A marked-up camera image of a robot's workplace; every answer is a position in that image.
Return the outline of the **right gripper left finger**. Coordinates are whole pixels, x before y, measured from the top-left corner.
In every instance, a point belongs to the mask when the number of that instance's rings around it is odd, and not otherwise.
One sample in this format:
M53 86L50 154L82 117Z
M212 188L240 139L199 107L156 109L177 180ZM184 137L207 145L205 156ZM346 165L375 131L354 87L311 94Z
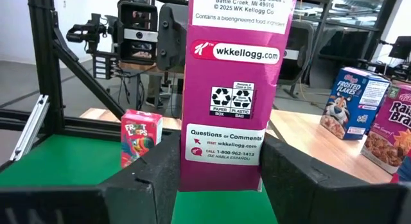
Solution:
M126 168L121 145L53 135L0 171L0 224L170 224L180 132Z

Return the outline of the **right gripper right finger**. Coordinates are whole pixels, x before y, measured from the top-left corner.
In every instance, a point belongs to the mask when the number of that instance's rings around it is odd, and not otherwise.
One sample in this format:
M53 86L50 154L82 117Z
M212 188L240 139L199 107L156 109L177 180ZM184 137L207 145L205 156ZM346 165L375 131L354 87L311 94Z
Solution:
M411 182L370 184L271 135L260 163L279 224L411 224Z

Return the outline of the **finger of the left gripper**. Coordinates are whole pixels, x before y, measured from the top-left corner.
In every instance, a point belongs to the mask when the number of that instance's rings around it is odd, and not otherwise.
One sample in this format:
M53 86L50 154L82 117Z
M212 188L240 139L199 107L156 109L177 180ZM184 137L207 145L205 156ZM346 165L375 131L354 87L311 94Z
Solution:
M279 73L278 85L293 85L299 81L310 62L313 39L314 27L310 23L292 23Z
M188 6L165 3L159 14L157 67L162 71L184 68Z

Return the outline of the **Raisin Bran cereal box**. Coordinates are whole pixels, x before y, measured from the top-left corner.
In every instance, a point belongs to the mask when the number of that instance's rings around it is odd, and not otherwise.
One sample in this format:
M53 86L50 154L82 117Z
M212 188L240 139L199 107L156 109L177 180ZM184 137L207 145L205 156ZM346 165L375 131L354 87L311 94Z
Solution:
M260 152L296 1L189 0L181 191L260 189Z
M393 174L411 150L411 84L389 87L361 154Z

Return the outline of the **Frosted Flakes cereal box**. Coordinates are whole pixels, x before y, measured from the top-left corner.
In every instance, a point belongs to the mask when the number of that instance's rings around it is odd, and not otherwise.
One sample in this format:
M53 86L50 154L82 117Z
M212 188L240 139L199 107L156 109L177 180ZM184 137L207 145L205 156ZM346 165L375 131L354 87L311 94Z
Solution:
M342 68L320 124L341 140L361 140L371 127L390 81L353 67Z

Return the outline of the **wooden desk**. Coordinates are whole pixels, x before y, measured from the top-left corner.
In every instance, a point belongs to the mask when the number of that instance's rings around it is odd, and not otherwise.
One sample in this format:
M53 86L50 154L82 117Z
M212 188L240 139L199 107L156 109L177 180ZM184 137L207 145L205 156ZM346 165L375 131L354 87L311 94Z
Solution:
M147 74L154 74L160 75L163 73L177 73L183 74L184 68L183 67L173 67L167 71L160 70L156 64L153 65L138 65L138 64L130 64L125 62L119 63L120 68L127 70L127 71L135 71L135 72L145 72Z

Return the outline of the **black glass-front shelving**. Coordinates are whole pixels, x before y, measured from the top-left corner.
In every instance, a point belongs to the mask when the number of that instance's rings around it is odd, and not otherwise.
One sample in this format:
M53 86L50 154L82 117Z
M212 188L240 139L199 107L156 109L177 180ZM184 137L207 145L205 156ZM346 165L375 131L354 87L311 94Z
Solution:
M314 25L310 63L370 62L399 0L298 0L294 17Z

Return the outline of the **black hub with white labels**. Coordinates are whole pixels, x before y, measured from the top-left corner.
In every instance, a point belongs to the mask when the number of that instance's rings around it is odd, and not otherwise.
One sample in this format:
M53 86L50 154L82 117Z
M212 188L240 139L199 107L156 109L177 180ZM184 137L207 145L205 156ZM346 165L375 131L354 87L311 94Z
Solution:
M115 53L97 51L92 54L92 74L96 79L109 80L119 70L118 57Z

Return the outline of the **black monitor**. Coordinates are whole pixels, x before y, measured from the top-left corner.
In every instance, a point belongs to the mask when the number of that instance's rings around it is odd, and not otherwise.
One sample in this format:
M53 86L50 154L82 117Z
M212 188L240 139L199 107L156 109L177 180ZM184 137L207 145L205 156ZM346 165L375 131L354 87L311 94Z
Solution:
M411 53L411 36L399 36L389 53L389 57L406 60Z

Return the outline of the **silver aluminium bar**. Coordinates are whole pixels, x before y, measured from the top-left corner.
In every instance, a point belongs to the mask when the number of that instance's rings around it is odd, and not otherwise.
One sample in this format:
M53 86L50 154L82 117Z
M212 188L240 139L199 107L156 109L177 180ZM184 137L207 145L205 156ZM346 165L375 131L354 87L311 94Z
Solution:
M12 155L10 156L11 161L20 160L32 149L35 138L37 137L46 114L48 113L48 109L49 96L41 94L23 128Z

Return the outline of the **black clamp mount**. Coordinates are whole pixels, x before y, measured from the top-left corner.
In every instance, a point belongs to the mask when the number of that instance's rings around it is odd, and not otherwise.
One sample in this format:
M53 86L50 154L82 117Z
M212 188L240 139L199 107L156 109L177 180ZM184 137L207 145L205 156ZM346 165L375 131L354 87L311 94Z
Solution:
M97 52L100 35L103 37L107 36L107 27L100 20L100 14L92 13L91 19L85 24L74 24L73 27L68 30L66 39L69 42L75 43L85 42L84 50L88 54Z

